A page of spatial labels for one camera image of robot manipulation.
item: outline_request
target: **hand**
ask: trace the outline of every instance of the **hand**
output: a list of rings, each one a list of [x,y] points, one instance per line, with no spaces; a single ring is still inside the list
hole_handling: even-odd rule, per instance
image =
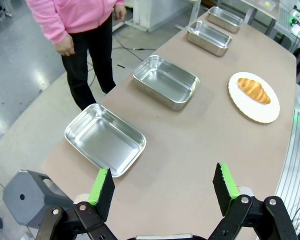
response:
[[[127,15],[126,7],[123,5],[114,5],[114,12],[115,12],[115,22],[120,23],[123,22]]]
[[[62,56],[69,57],[70,55],[75,54],[75,45],[72,37],[67,34],[61,42],[54,45],[54,49]]]

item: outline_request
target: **pink jacket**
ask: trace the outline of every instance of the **pink jacket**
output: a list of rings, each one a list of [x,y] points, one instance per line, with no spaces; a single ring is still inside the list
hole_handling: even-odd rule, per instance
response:
[[[43,34],[54,44],[67,33],[81,33],[100,26],[112,13],[114,5],[124,0],[26,0]]]

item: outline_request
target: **screw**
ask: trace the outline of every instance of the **screw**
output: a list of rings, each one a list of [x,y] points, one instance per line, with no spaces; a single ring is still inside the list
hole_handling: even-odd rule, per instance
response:
[[[52,214],[53,214],[53,215],[57,215],[58,213],[59,213],[59,210],[58,210],[58,209],[56,209],[56,208],[53,209],[53,211],[52,211]]]
[[[249,202],[249,199],[247,198],[247,197],[243,197],[243,198],[241,198],[241,202],[243,203],[243,204],[247,204],[248,202]]]
[[[229,234],[229,231],[228,230],[222,230],[222,235],[223,236],[227,236]]]
[[[269,201],[269,203],[271,204],[271,205],[276,205],[276,200],[274,200],[274,199],[270,199],[270,201]]]
[[[81,211],[86,210],[86,205],[84,205],[84,204],[80,205],[79,209],[80,209]]]

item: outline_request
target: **person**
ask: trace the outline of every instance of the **person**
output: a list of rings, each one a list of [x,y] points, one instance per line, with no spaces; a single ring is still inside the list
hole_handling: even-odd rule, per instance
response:
[[[115,86],[112,71],[112,12],[125,20],[124,0],[26,0],[43,34],[61,54],[76,104],[85,109],[96,100],[88,85],[87,51],[104,93]]]

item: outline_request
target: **gray floor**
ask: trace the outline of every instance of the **gray floor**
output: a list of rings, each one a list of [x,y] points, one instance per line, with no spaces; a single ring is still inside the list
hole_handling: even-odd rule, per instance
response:
[[[13,17],[0,22],[0,138],[64,72],[25,0],[13,0],[11,6]]]

